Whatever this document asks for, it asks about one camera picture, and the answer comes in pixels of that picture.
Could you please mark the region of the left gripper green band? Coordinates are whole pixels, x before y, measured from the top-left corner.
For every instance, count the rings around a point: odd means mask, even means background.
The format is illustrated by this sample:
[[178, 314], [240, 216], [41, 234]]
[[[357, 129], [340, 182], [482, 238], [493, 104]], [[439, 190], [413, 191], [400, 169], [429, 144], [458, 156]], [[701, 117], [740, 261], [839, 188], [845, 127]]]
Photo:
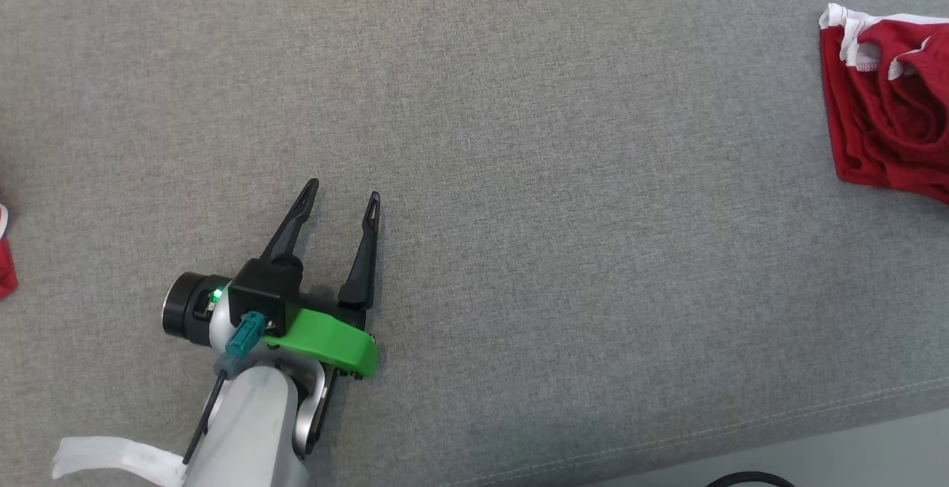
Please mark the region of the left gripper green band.
[[[311, 216], [319, 185], [319, 179], [309, 179], [305, 183], [265, 247], [261, 259], [271, 264], [291, 261], [300, 231]], [[351, 271], [339, 289], [335, 314], [302, 309], [286, 335], [265, 336], [263, 339], [267, 346], [318, 361], [323, 367], [323, 383], [312, 393], [317, 403], [311, 426], [306, 430], [308, 436], [320, 433], [336, 376], [345, 374], [363, 379], [373, 377], [377, 370], [379, 349], [373, 336], [366, 332], [366, 312], [374, 304], [381, 211], [382, 197], [378, 192], [372, 192], [360, 223], [360, 246]]]

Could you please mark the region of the red white basketball jersey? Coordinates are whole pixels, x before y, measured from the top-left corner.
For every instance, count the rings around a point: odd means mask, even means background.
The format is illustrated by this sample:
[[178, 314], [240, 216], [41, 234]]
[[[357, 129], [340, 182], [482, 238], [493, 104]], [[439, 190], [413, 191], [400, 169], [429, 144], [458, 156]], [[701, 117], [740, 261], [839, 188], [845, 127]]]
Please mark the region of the red white basketball jersey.
[[9, 296], [19, 285], [13, 255], [10, 251], [9, 240], [7, 240], [9, 223], [9, 210], [0, 204], [0, 300]]

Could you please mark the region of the grey fabric sofa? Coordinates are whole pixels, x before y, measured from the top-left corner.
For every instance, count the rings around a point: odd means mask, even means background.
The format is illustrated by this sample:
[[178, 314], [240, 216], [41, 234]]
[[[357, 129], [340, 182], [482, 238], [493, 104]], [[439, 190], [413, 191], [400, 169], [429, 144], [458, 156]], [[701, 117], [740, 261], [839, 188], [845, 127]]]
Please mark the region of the grey fabric sofa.
[[380, 368], [325, 487], [564, 487], [949, 407], [949, 207], [838, 179], [828, 3], [0, 0], [0, 487], [62, 437], [185, 450], [209, 348], [162, 331], [306, 181], [304, 288], [382, 197]]

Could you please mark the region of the white translucent plastic strip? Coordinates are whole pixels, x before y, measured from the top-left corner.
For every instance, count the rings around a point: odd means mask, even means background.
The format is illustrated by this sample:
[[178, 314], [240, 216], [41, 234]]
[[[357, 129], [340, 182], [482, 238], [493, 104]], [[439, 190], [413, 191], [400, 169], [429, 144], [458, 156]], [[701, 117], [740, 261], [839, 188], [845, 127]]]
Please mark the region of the white translucent plastic strip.
[[116, 469], [145, 478], [156, 487], [183, 487], [182, 457], [124, 437], [64, 437], [52, 459], [54, 480], [76, 472]]

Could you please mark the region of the red shorts white waistband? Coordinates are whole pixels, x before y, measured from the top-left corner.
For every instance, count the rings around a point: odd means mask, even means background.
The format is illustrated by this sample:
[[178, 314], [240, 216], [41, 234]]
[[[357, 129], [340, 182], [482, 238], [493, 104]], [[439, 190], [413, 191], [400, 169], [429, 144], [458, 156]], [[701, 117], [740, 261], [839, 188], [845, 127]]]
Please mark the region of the red shorts white waistband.
[[837, 175], [949, 205], [949, 18], [830, 3], [818, 24]]

